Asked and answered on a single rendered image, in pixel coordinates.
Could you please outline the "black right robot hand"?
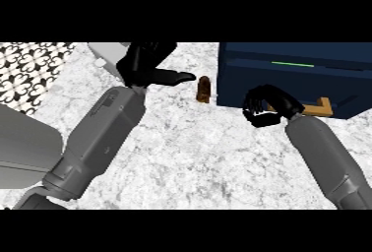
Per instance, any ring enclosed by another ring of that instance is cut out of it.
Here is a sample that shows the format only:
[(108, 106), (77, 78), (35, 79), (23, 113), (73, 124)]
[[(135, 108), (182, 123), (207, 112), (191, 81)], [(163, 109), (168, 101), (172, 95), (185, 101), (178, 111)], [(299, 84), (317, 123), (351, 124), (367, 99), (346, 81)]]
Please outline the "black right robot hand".
[[(263, 101), (274, 107), (275, 113), (263, 113)], [(292, 119), (305, 110), (297, 99), (272, 85), (259, 86), (247, 92), (243, 115), (256, 128), (280, 124), (283, 117)]]

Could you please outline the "dark blue drawer cabinet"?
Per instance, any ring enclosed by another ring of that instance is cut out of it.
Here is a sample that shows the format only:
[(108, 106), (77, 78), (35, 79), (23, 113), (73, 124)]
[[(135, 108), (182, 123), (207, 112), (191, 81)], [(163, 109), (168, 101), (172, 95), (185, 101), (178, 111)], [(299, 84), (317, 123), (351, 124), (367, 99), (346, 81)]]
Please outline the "dark blue drawer cabinet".
[(240, 108), (265, 84), (306, 105), (328, 98), (333, 116), (352, 118), (372, 108), (372, 42), (224, 42), (218, 105)]

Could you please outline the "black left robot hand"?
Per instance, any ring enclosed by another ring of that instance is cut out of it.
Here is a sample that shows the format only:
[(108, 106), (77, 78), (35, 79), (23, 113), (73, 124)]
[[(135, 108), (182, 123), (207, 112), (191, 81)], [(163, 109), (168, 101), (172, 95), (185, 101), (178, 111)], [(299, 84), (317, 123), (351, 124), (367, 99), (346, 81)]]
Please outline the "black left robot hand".
[(193, 73), (157, 68), (176, 47), (176, 42), (166, 41), (132, 43), (128, 55), (117, 63), (128, 87), (147, 88), (151, 84), (175, 87), (184, 82), (197, 80)]

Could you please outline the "grey rounded panel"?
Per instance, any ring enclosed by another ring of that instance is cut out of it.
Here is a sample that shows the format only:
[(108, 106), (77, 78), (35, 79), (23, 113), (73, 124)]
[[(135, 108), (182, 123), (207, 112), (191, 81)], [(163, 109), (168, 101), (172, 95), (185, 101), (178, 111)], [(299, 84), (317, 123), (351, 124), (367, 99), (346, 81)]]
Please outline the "grey rounded panel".
[(24, 189), (39, 183), (61, 153), (58, 130), (0, 104), (0, 189)]

